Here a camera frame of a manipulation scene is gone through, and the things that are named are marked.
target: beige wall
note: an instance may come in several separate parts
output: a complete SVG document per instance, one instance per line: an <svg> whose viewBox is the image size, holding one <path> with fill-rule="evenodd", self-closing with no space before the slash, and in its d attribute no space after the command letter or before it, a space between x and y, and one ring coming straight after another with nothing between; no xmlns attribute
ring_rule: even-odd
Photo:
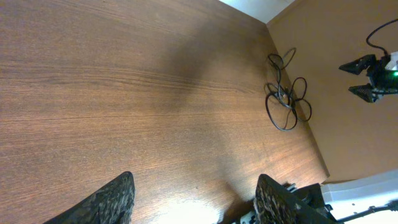
<svg viewBox="0 0 398 224"><path fill-rule="evenodd" d="M310 127L330 172L328 181L350 180L398 168L398 96L368 104L348 91L368 82L338 67L366 54L382 55L365 38L398 17L397 0L302 0L269 23L280 54L297 47L290 80L305 77L313 106ZM398 51L398 24L372 42Z"/></svg>

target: black cable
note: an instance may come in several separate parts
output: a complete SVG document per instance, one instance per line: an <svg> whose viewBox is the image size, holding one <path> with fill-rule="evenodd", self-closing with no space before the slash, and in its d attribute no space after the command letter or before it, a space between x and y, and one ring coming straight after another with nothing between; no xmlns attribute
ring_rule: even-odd
<svg viewBox="0 0 398 224"><path fill-rule="evenodd" d="M296 51L297 51L297 49L294 47L294 48L289 49L285 53L285 55L283 57L281 57L280 55L277 55L277 54L269 54L268 55L268 59L269 59L269 62L271 64L271 66L276 70L276 82L277 82L277 85L274 85L272 83L266 83L264 85L264 91L266 90L266 87L269 90L269 93L266 96L266 110L267 110L269 119L271 120L272 124L274 124L274 126L277 129L281 130L281 131L290 131L290 130L292 130L294 127L296 127L297 121L307 122L307 121L310 120L311 115L312 115L311 104L307 100L304 99L304 96L305 96L305 94L307 92L307 81L305 80L305 78L303 78L303 77L296 78L294 80L293 84L292 84L292 88L290 89L290 91L287 88L283 88L282 85L281 85L282 70L285 69L289 65L289 63L292 61L294 55L296 54ZM284 59L291 52L293 52L292 56L290 57L290 59L286 63L286 65L284 65ZM278 63L276 63L272 59L272 57L278 58L280 60L280 65L278 65ZM305 84L303 95L300 98L297 98L296 96L294 96L294 85L296 84L297 80L302 80L304 82L304 84ZM287 127L287 122L288 122L288 119L289 119L289 115L290 115L290 111L289 111L289 114L287 115L286 124L285 124L285 126L283 128L279 127L276 124L276 122L274 121L274 119L272 119L271 112L269 111L269 107L268 107L268 100L269 100L270 97L274 97L275 99L278 100L278 102L282 106L290 109L290 111L293 112L295 121L294 121L294 125L291 128L286 128ZM284 102L284 97L287 97L287 103ZM296 105L297 105L297 103L299 101L304 101L308 105L308 107L310 108L310 116L308 118L302 119L302 118L299 118L299 116L297 115L297 112L296 112L295 108L296 108Z"/></svg>
<svg viewBox="0 0 398 224"><path fill-rule="evenodd" d="M388 26L389 24L392 24L393 22L398 22L398 19L394 19L393 21L387 22L387 23L385 23L385 24L379 26L377 29L375 29L373 32L371 32L371 33L368 35L368 37L366 38L366 43L367 43L369 46L374 47L374 48L377 48L377 49L381 49L381 50L384 52L384 55L385 55L385 56L389 55L389 54L388 54L388 51L387 51L384 47L380 47L380 46L371 44L371 43L369 42L369 38L371 38L371 36L372 36L373 34L375 34L377 31L379 31L381 28L383 28L383 27L385 27L385 26Z"/></svg>

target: brown wooden tabletop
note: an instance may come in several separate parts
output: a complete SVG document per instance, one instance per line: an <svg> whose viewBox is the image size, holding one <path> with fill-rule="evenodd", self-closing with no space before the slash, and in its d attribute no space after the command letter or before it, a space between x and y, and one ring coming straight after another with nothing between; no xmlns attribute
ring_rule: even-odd
<svg viewBox="0 0 398 224"><path fill-rule="evenodd" d="M306 124L267 116L266 25L222 2L14 0L0 16L1 223L44 222L126 170L133 223L217 222L259 174L328 175Z"/></svg>

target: white surface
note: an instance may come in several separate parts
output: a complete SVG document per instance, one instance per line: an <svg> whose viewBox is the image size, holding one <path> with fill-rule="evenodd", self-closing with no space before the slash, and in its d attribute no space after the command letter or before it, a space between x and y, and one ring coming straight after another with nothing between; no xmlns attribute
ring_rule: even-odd
<svg viewBox="0 0 398 224"><path fill-rule="evenodd" d="M398 200L398 169L341 184L326 184L321 190L325 204L332 206L331 213L339 220L370 206L379 207ZM380 213L378 218L395 216L398 219L398 212Z"/></svg>
<svg viewBox="0 0 398 224"><path fill-rule="evenodd" d="M260 20L263 23L269 22L278 15L294 0L220 0L247 15Z"/></svg>

